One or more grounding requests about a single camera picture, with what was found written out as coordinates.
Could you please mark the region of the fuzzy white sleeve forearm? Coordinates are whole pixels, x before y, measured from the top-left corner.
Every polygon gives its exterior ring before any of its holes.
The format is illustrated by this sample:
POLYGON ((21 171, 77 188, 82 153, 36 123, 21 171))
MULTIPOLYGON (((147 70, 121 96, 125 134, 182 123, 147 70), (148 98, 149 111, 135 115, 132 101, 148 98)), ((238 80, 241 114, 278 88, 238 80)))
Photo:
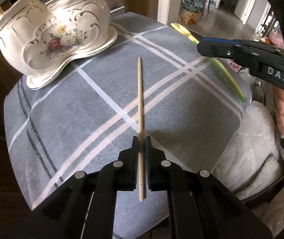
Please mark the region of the fuzzy white sleeve forearm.
MULTIPOLYGON (((257 195, 284 176, 284 149, 266 107, 253 101, 213 175, 240 199, 257 195)), ((253 211, 274 237, 284 229, 284 186, 270 203, 253 211)))

